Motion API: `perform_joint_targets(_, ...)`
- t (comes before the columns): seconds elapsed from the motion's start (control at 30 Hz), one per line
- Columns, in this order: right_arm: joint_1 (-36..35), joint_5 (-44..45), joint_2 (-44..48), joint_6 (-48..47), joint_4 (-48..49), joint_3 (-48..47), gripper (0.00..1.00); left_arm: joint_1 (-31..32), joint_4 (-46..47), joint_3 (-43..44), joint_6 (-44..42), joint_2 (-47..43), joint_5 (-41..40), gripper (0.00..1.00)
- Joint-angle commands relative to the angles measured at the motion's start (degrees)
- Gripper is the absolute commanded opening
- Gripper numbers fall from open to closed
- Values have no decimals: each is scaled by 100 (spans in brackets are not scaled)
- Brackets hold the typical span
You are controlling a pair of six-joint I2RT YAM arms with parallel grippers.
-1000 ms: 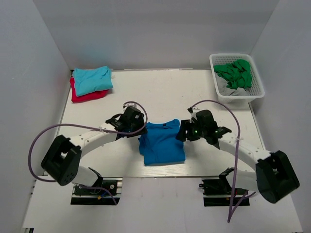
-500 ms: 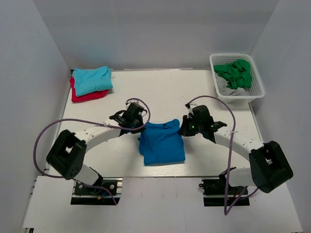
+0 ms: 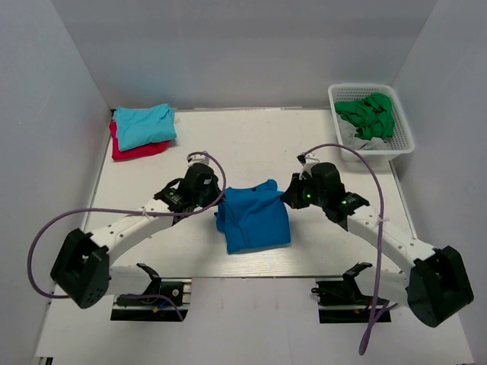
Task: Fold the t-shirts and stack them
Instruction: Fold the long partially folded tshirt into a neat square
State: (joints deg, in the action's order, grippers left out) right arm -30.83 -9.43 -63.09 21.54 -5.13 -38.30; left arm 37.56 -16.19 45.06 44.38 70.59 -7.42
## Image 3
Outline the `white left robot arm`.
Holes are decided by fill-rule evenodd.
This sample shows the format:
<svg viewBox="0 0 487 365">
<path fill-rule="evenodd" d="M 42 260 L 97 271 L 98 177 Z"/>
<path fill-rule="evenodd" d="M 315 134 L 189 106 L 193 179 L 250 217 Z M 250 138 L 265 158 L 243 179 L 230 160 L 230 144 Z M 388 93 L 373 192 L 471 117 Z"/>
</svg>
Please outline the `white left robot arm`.
<svg viewBox="0 0 487 365">
<path fill-rule="evenodd" d="M 193 163 L 183 178 L 169 182 L 140 210 L 92 232 L 70 232 L 55 260 L 51 278 L 82 309 L 107 295 L 156 300 L 161 283 L 158 273 L 142 263 L 117 266 L 116 260 L 196 209 L 221 200 L 214 170 L 203 163 Z"/>
</svg>

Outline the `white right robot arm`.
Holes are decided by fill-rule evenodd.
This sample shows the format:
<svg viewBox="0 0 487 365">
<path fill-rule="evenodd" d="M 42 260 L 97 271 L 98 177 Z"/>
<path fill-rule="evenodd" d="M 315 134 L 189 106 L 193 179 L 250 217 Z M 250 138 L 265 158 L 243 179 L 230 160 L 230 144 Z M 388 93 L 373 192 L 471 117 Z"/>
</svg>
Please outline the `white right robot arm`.
<svg viewBox="0 0 487 365">
<path fill-rule="evenodd" d="M 320 305 L 363 304 L 378 296 L 410 308 L 417 319 L 434 328 L 472 303 L 473 289 L 457 250 L 436 248 L 381 221 L 365 198 L 346 191 L 334 164 L 314 158 L 301 164 L 301 172 L 293 174 L 281 200 L 292 209 L 321 208 L 331 222 L 370 243 L 399 267 L 394 273 L 377 271 L 369 262 L 357 263 L 341 280 L 318 283 L 313 291 Z"/>
</svg>

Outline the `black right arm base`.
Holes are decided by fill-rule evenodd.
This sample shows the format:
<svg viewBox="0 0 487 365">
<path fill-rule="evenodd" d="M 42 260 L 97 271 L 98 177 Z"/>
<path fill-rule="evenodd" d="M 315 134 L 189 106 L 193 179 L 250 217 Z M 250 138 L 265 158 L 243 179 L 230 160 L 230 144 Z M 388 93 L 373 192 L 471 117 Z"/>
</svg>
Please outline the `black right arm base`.
<svg viewBox="0 0 487 365">
<path fill-rule="evenodd" d="M 343 280 L 319 280 L 311 288 L 316 297 L 320 324 L 366 324 L 372 297 L 355 296 Z"/>
</svg>

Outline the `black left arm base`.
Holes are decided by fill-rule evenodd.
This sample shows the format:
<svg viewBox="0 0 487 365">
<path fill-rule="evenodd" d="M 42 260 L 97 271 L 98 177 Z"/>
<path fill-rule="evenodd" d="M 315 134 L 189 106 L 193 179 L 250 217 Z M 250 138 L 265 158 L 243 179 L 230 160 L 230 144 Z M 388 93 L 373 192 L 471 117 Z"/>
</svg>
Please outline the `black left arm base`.
<svg viewBox="0 0 487 365">
<path fill-rule="evenodd" d="M 113 322 L 182 322 L 189 312 L 192 280 L 162 280 L 136 294 L 116 296 L 110 320 Z"/>
</svg>

